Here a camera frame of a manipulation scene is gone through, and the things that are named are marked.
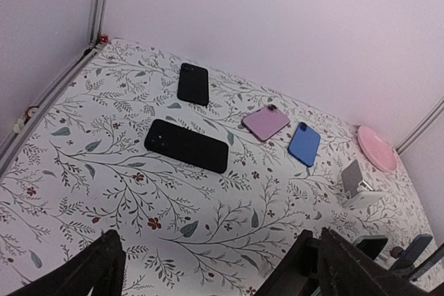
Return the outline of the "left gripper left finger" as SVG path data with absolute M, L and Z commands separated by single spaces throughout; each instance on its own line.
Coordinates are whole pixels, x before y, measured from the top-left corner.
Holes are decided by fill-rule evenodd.
M 120 295 L 126 253 L 118 232 L 110 229 L 59 268 L 12 295 Z

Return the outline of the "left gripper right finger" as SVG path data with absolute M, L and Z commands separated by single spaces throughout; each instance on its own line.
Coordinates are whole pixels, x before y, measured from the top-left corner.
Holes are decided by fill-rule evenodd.
M 318 248 L 322 295 L 426 295 L 389 272 L 332 229 L 323 228 Z

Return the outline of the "black phone teal edge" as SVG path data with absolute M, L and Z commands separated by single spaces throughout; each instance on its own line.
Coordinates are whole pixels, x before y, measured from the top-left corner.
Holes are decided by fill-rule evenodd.
M 360 236 L 353 245 L 370 259 L 375 260 L 385 248 L 389 239 L 385 236 Z

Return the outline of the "black phone blue edge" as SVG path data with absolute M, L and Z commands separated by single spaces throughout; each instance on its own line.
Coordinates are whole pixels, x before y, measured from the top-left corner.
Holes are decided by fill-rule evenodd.
M 389 270 L 404 270 L 412 266 L 431 243 L 432 239 L 433 236 L 430 234 L 419 234 L 410 242 L 406 249 L 400 246 L 393 247 L 390 255 L 395 259 L 395 262 Z

